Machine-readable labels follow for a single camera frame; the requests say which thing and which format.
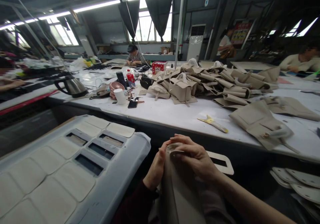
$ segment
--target air conditioner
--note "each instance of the air conditioner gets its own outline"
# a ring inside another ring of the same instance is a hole
[[[187,61],[189,61],[191,58],[195,58],[196,60],[198,60],[205,30],[205,24],[192,25],[191,36],[189,39]]]

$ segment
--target pink fan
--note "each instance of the pink fan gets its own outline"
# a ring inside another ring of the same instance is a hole
[[[116,96],[113,93],[113,91],[115,91],[116,89],[124,90],[124,86],[121,83],[118,83],[118,82],[110,83],[110,96],[111,96],[112,100],[116,100]]]

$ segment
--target stainless steel kettle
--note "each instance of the stainless steel kettle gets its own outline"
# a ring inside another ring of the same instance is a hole
[[[67,91],[64,91],[59,83],[64,83],[64,87]],[[74,76],[68,75],[64,79],[54,81],[55,86],[63,93],[71,95],[73,98],[79,98],[85,96],[88,91],[85,86],[79,82]]]

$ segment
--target mobile phone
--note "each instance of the mobile phone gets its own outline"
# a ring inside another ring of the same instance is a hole
[[[137,102],[131,100],[131,101],[129,102],[128,108],[136,108],[137,105],[138,105]]]

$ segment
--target stack of bags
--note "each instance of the stack of bags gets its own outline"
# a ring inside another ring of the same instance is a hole
[[[152,78],[155,80],[148,93],[168,99],[172,96],[174,104],[197,102],[197,96],[213,96],[213,101],[226,108],[238,109],[251,103],[250,98],[263,93],[273,93],[278,86],[279,67],[264,70],[259,74],[252,71],[241,73],[223,67],[215,62],[209,69],[198,66],[190,59],[177,69],[168,68]]]
[[[291,196],[320,222],[320,177],[279,167],[273,167],[270,174],[281,186],[293,189]]]

